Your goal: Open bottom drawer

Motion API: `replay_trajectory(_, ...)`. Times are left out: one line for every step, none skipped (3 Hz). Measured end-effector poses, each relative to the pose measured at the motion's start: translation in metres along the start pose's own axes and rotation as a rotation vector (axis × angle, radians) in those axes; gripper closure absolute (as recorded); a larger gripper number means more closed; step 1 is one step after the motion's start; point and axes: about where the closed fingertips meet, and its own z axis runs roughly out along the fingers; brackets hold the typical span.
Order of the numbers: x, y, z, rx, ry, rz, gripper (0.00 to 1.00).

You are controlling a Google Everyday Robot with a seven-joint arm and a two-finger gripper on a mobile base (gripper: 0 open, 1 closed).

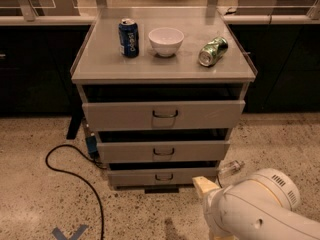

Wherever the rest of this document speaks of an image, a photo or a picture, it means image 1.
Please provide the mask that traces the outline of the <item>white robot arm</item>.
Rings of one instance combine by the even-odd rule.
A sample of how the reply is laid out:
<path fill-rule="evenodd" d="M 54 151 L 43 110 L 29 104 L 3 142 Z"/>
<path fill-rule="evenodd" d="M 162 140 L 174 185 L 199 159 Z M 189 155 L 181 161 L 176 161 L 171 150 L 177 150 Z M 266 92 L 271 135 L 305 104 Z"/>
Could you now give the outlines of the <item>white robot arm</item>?
<path fill-rule="evenodd" d="M 223 188 L 204 176 L 193 184 L 209 240 L 320 240 L 320 223 L 294 212 L 299 190 L 276 169 L 258 170 Z"/>

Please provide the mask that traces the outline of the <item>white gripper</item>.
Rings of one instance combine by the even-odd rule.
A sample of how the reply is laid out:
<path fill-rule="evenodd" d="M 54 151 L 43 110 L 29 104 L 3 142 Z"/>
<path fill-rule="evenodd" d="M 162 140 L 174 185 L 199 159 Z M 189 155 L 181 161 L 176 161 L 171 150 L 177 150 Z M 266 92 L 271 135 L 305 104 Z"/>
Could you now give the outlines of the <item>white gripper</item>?
<path fill-rule="evenodd" d="M 234 235 L 222 225 L 219 202 L 223 190 L 204 176 L 193 177 L 192 181 L 198 196 L 203 198 L 203 213 L 209 228 L 209 240 L 234 240 Z"/>

